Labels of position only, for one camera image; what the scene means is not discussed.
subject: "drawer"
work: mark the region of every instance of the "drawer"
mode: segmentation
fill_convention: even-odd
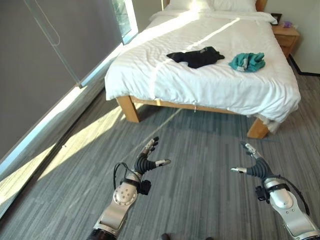
[[[280,46],[290,47],[294,43],[296,37],[286,35],[275,35],[275,38]]]

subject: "picture frame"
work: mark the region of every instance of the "picture frame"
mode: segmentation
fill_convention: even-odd
[[[277,24],[272,24],[272,25],[278,25],[280,23],[280,19],[282,14],[281,13],[271,13],[271,16],[274,17],[277,20]]]

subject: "nightstand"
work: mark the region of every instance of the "nightstand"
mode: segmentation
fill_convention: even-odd
[[[272,31],[283,51],[283,54],[288,58],[300,34],[293,27],[284,28],[282,26],[272,26]]]

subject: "window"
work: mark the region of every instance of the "window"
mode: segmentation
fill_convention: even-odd
[[[136,16],[132,0],[112,0],[114,13],[124,44],[138,33]]]

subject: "black cable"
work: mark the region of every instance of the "black cable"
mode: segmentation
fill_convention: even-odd
[[[139,176],[134,172],[132,171],[131,169],[128,168],[128,165],[125,163],[125,162],[118,162],[116,165],[114,165],[114,168],[113,168],[113,188],[114,190],[116,190],[116,173],[117,173],[117,170],[120,166],[124,166],[125,168],[125,173],[124,173],[124,178],[126,178],[127,176],[127,171],[133,173],[137,179],[139,179],[139,184],[140,184],[140,178]]]
[[[304,204],[304,209],[305,209],[305,213],[310,216],[310,209],[309,209],[309,206],[304,198],[304,196],[302,195],[301,191],[299,191],[299,189],[292,183],[290,182],[288,179],[286,179],[285,177],[281,176],[281,175],[271,175],[271,176],[268,176],[266,178],[264,178],[262,180],[262,186],[264,187],[265,186],[265,181],[267,179],[270,179],[270,178],[276,178],[276,179],[282,179],[282,180],[285,180],[287,181],[292,187],[293,189],[295,190],[295,192],[298,194],[298,196],[300,197],[300,199],[302,200],[303,204]]]

